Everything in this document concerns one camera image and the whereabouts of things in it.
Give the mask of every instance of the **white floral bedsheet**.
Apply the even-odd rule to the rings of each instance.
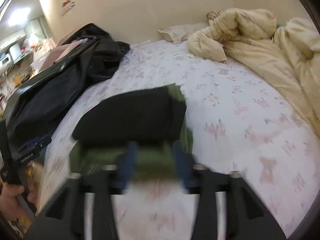
[[[319,140],[275,89],[241,63],[187,53],[185,42],[136,47],[111,80],[76,101],[47,149],[42,205],[69,173],[70,136],[84,113],[115,94],[176,83],[186,97],[198,161],[218,172],[242,171],[286,236],[295,230],[320,188]],[[121,240],[190,239],[196,197],[185,195],[179,182],[134,183],[114,202]]]

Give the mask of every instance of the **white container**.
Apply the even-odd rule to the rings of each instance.
[[[21,55],[21,48],[18,43],[14,44],[9,49],[13,62]]]
[[[0,75],[2,75],[7,69],[11,68],[12,65],[13,65],[13,60],[10,54],[8,53],[7,55],[5,55],[5,58],[3,58],[0,61]]]

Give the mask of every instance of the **hand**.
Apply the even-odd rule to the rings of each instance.
[[[32,180],[28,181],[28,188],[30,191],[28,194],[28,201],[35,203],[36,189]],[[0,211],[8,221],[13,221],[19,217],[26,216],[25,211],[15,198],[24,191],[25,188],[22,185],[10,185],[8,183],[4,183],[2,193],[0,195]]]

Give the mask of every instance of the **green garment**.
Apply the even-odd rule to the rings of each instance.
[[[180,86],[170,84],[166,86],[169,95],[178,101],[185,101],[180,92]],[[183,121],[180,139],[185,152],[192,153],[192,132]],[[119,154],[126,152],[123,147],[86,147],[77,142],[70,152],[71,172],[87,175],[103,166],[114,164]],[[163,142],[158,146],[139,146],[137,150],[133,180],[173,179],[176,178],[175,164],[172,156],[171,143]]]

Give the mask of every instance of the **bed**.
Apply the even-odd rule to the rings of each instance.
[[[110,96],[170,83],[181,86],[193,154],[217,172],[241,171],[286,236],[306,215],[320,188],[320,145],[310,126],[263,79],[241,63],[195,57],[186,42],[133,46],[113,78],[76,101],[46,151],[41,206],[69,174],[71,134],[84,113]],[[88,195],[87,213],[92,212]],[[222,198],[220,221],[225,215]],[[114,197],[120,239],[190,239],[197,196],[176,181],[130,184]],[[90,216],[87,215],[87,232]],[[219,240],[224,225],[219,223]]]

